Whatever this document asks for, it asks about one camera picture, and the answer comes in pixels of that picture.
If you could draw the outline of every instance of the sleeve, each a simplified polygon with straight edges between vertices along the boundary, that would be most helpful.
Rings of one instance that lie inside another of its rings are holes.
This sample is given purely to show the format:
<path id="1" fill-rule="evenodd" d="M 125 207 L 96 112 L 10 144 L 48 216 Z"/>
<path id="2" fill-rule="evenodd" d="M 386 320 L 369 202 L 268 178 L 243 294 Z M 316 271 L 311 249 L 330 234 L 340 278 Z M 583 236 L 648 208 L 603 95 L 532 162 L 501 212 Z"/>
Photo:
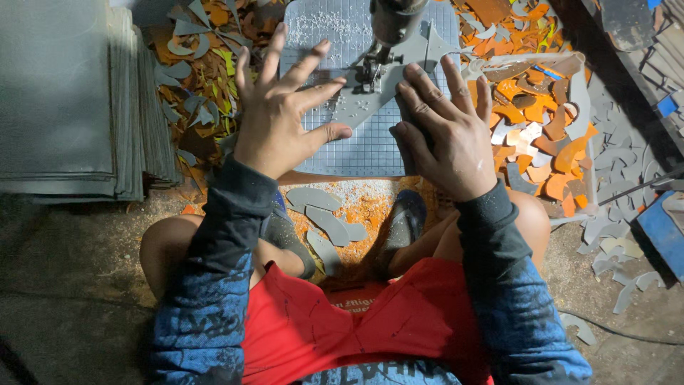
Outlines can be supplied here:
<path id="1" fill-rule="evenodd" d="M 252 250 L 277 188 L 275 180 L 226 160 L 155 319 L 153 380 L 194 383 L 207 373 L 222 384 L 240 383 Z"/>
<path id="2" fill-rule="evenodd" d="M 588 383 L 592 369 L 566 339 L 547 285 L 518 228 L 518 208 L 499 180 L 457 204 L 463 268 L 496 383 Z"/>

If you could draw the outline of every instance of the finger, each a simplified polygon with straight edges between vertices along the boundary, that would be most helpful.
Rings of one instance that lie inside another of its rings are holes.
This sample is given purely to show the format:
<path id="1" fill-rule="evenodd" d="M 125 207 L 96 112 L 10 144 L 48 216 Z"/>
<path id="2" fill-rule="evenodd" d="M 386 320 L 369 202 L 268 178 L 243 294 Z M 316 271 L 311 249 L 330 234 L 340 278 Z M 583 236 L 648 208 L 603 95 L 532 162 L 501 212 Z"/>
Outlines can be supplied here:
<path id="1" fill-rule="evenodd" d="M 286 92 L 294 92 L 301 87 L 306 79 L 311 75 L 311 72 L 316 69 L 321 59 L 326 57 L 330 49 L 330 40 L 323 39 L 315 47 L 311 49 L 311 54 L 304 59 L 296 62 L 280 79 L 278 87 L 283 87 Z"/>
<path id="2" fill-rule="evenodd" d="M 276 79 L 276 71 L 278 70 L 278 62 L 280 61 L 280 54 L 282 48 L 285 46 L 285 38 L 287 37 L 287 24 L 280 23 L 276 27 L 276 31 L 271 37 L 271 44 L 268 46 L 268 53 L 263 61 L 263 70 L 257 82 L 259 84 L 268 84 L 274 82 Z"/>
<path id="3" fill-rule="evenodd" d="M 460 117 L 462 112 L 432 83 L 418 64 L 410 63 L 406 66 L 406 78 L 418 90 L 421 99 L 440 116 L 450 121 Z"/>
<path id="4" fill-rule="evenodd" d="M 432 170 L 437 161 L 428 149 L 428 143 L 421 130 L 409 122 L 402 121 L 397 124 L 396 131 L 411 150 L 416 166 L 420 166 L 421 170 Z"/>
<path id="5" fill-rule="evenodd" d="M 240 97 L 245 97 L 254 88 L 254 83 L 250 79 L 250 50 L 243 46 L 240 49 L 240 56 L 237 58 L 235 65 L 235 87 Z"/>
<path id="6" fill-rule="evenodd" d="M 487 78 L 482 75 L 477 78 L 477 116 L 483 122 L 489 124 L 492 114 L 492 90 L 487 85 Z"/>
<path id="7" fill-rule="evenodd" d="M 438 136 L 439 127 L 447 121 L 437 115 L 423 100 L 418 96 L 416 90 L 406 81 L 402 80 L 397 85 L 399 93 L 408 107 L 411 115 L 420 122 L 431 134 Z"/>
<path id="8" fill-rule="evenodd" d="M 304 140 L 309 145 L 309 152 L 311 154 L 318 151 L 318 149 L 327 142 L 336 139 L 346 139 L 350 136 L 352 136 L 352 128 L 344 123 L 324 124 L 303 135 Z"/>
<path id="9" fill-rule="evenodd" d="M 447 78 L 447 86 L 449 91 L 451 91 L 451 102 L 459 110 L 468 115 L 475 116 L 475 107 L 473 106 L 470 90 L 461 77 L 461 71 L 456 68 L 456 64 L 449 55 L 444 55 L 441 62 L 444 75 Z"/>
<path id="10" fill-rule="evenodd" d="M 295 93 L 295 104 L 302 113 L 310 108 L 314 108 L 317 105 L 330 99 L 340 88 L 344 87 L 347 80 L 344 77 L 336 77 L 330 80 L 328 83 L 319 84 L 306 90 Z"/>

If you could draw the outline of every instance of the dirt floor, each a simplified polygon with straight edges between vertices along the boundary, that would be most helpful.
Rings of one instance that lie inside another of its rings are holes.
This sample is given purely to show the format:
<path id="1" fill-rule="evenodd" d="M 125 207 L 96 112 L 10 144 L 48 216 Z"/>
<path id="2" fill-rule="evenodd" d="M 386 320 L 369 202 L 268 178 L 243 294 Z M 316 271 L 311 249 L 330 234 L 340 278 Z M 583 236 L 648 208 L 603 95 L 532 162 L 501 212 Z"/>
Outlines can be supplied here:
<path id="1" fill-rule="evenodd" d="M 0 199 L 0 331 L 43 384 L 137 384 L 155 300 L 138 263 L 145 229 L 178 214 L 177 192 L 153 191 L 144 203 L 36 208 Z M 591 271 L 593 254 L 575 253 L 581 228 L 552 234 L 544 276 L 558 308 L 622 331 L 684 340 L 684 290 L 652 285 L 612 308 L 622 286 Z M 650 271 L 646 258 L 625 264 Z M 684 375 L 684 349 L 612 336 L 592 326 L 598 344 L 570 339 L 594 367 L 596 384 L 673 384 Z M 0 366 L 0 383 L 14 384 Z"/>

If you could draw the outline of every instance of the flip-flop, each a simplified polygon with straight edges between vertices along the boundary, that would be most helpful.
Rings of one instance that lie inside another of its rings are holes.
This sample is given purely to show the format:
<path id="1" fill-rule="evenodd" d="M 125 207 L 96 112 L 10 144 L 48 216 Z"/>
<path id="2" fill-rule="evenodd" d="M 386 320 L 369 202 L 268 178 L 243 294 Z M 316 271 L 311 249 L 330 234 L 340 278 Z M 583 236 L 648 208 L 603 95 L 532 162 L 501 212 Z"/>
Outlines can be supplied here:
<path id="1" fill-rule="evenodd" d="M 281 250 L 292 251 L 302 260 L 304 272 L 299 278 L 308 280 L 316 272 L 316 262 L 297 236 L 294 222 L 285 211 L 285 200 L 279 191 L 273 199 L 273 212 L 261 238 Z"/>
<path id="2" fill-rule="evenodd" d="M 389 262 L 397 250 L 415 242 L 420 237 L 428 217 L 428 209 L 420 194 L 403 190 L 397 195 L 392 211 L 387 239 L 373 261 L 373 272 L 381 279 L 393 278 L 389 274 Z"/>

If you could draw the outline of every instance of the person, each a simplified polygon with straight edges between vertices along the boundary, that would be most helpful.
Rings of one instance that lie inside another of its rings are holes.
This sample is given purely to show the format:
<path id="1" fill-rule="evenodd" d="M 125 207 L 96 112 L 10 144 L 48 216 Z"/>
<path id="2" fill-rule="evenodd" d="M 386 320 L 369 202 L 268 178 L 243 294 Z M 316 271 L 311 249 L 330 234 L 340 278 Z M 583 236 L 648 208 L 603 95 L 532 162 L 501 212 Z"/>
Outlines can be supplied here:
<path id="1" fill-rule="evenodd" d="M 441 64 L 451 101 L 416 64 L 406 67 L 397 86 L 434 148 L 412 123 L 393 130 L 410 147 L 420 175 L 449 194 L 458 211 L 415 239 L 424 206 L 410 194 L 397 200 L 389 219 L 393 246 L 379 254 L 376 266 L 403 277 L 366 313 L 331 305 L 317 286 L 299 278 L 311 270 L 307 258 L 260 238 L 268 218 L 283 217 L 274 215 L 282 210 L 273 203 L 276 180 L 324 143 L 352 135 L 342 123 L 303 130 L 304 112 L 331 98 L 345 80 L 299 90 L 328 51 L 327 40 L 276 79 L 286 35 L 281 23 L 254 83 L 248 81 L 248 50 L 240 52 L 235 83 L 244 120 L 234 153 L 209 189 L 206 216 L 165 219 L 143 237 L 142 268 L 160 300 L 151 379 L 587 383 L 592 370 L 566 340 L 533 263 L 543 256 L 549 220 L 534 198 L 507 192 L 497 180 L 490 90 L 484 77 L 477 81 L 474 107 L 448 56 Z"/>

